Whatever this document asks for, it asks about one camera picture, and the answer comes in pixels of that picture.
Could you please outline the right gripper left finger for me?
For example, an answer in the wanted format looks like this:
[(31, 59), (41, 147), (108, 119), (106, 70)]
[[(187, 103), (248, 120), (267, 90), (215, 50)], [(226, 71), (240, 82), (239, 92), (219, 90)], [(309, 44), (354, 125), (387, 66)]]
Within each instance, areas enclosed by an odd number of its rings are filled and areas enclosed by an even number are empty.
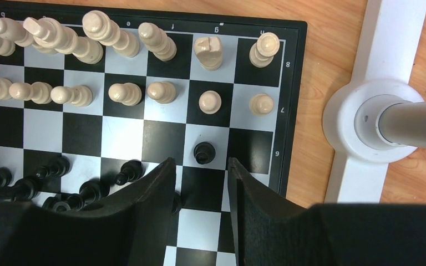
[(162, 265), (175, 182), (169, 157), (79, 211), (0, 203), (0, 265)]

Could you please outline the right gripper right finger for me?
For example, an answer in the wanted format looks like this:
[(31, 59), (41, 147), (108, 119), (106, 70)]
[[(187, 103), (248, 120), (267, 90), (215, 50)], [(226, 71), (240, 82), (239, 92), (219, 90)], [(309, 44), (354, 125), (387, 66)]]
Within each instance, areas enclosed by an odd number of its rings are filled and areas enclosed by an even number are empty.
[(426, 265), (426, 204), (286, 200), (228, 160), (238, 265)]

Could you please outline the black pawn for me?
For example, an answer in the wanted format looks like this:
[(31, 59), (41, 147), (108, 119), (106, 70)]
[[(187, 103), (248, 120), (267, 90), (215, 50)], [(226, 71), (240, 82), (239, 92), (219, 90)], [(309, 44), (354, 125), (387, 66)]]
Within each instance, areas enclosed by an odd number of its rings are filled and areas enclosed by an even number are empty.
[(200, 165), (212, 162), (215, 156), (216, 150), (209, 142), (200, 142), (194, 147), (194, 158)]

